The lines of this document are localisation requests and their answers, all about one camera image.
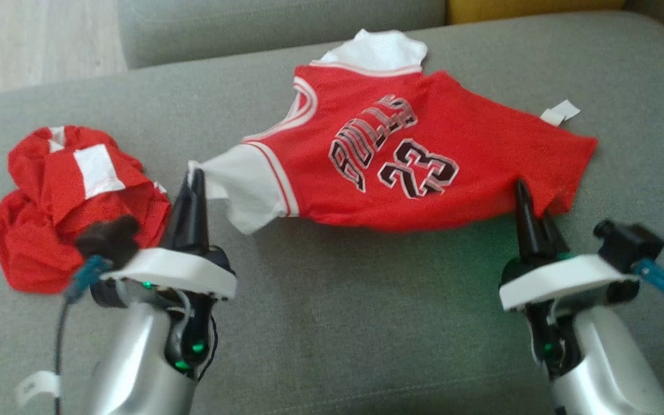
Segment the sofa backrest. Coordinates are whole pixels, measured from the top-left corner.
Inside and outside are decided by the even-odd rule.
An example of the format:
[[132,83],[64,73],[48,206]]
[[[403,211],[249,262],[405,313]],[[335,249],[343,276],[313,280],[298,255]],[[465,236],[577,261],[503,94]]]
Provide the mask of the sofa backrest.
[[445,0],[119,0],[130,69],[441,26]]

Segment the gray fabric upholstery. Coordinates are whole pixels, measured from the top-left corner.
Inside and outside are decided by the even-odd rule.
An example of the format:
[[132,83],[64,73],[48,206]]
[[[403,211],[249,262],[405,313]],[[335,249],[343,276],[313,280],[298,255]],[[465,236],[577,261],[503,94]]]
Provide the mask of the gray fabric upholstery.
[[444,23],[445,0],[119,0],[131,69]]
[[[538,16],[412,32],[427,71],[539,114],[568,97],[565,129],[598,137],[574,210],[559,219],[576,252],[609,216],[664,235],[664,27],[624,13]],[[281,119],[292,70],[334,47],[300,47],[178,63],[0,95],[0,199],[13,189],[7,152],[39,126],[114,136],[175,193],[186,160],[206,160]],[[217,309],[216,362],[195,414],[552,413],[519,315],[501,311],[501,268],[516,255],[514,221],[384,234],[277,220],[242,236],[210,205],[213,242],[235,270],[237,300]],[[13,388],[52,368],[60,299],[10,290],[0,271],[0,413]],[[643,289],[618,308],[664,385],[664,299]],[[77,413],[119,311],[90,299],[66,328],[64,405]],[[48,413],[38,397],[23,412]]]

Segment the yellow cushion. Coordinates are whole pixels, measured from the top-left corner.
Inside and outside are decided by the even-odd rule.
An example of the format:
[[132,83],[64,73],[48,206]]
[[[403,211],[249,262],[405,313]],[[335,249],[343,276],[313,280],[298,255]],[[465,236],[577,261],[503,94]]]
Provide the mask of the yellow cushion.
[[530,16],[541,13],[608,10],[625,0],[448,0],[450,24]]

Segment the white tag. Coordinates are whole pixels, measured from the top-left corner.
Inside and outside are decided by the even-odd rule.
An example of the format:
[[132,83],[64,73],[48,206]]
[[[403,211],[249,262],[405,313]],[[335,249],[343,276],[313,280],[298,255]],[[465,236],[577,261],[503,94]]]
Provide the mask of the white tag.
[[32,397],[38,394],[51,394],[53,397],[61,396],[61,378],[52,371],[39,371],[27,376],[15,388],[17,405],[24,406]]
[[545,123],[550,124],[551,126],[559,126],[560,123],[563,122],[565,119],[565,116],[562,114],[559,114],[558,112],[555,112],[554,110],[545,110],[545,112],[542,113],[542,115],[539,116],[542,118],[542,121],[545,121]]
[[564,100],[564,102],[554,106],[553,111],[564,115],[566,121],[568,121],[570,118],[573,118],[574,116],[577,116],[580,112],[580,110],[575,105],[572,105],[569,100]]
[[580,110],[575,105],[572,105],[569,100],[564,100],[564,102],[559,103],[553,108],[545,110],[540,118],[545,123],[557,127],[563,121],[568,121],[570,118],[577,116],[578,113],[580,113]]

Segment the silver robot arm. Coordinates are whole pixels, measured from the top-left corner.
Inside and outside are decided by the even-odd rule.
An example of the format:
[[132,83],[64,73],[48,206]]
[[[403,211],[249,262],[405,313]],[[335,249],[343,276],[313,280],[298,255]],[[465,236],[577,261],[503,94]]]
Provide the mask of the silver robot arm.
[[84,257],[118,263],[90,286],[95,302],[127,309],[111,351],[94,370],[82,413],[188,414],[216,351],[212,309],[234,299],[237,287],[227,256],[209,245],[203,172],[187,174],[161,247],[137,250],[136,229],[126,234],[118,225],[98,224],[77,240]]
[[103,274],[102,279],[115,282],[115,292],[127,304],[127,313],[111,351],[94,370],[82,413],[189,413],[200,373],[198,367],[190,368],[176,356],[170,344],[186,328],[182,328],[183,319],[172,317],[169,310],[185,305],[167,300],[161,292],[179,290],[234,299],[235,276],[206,258],[154,248],[140,251],[124,268]]
[[519,258],[501,277],[501,304],[527,318],[535,362],[550,380],[556,415],[664,415],[664,392],[625,327],[606,305],[633,300],[637,264],[664,242],[638,225],[604,221],[598,255],[572,255],[545,213],[535,218],[516,187]]

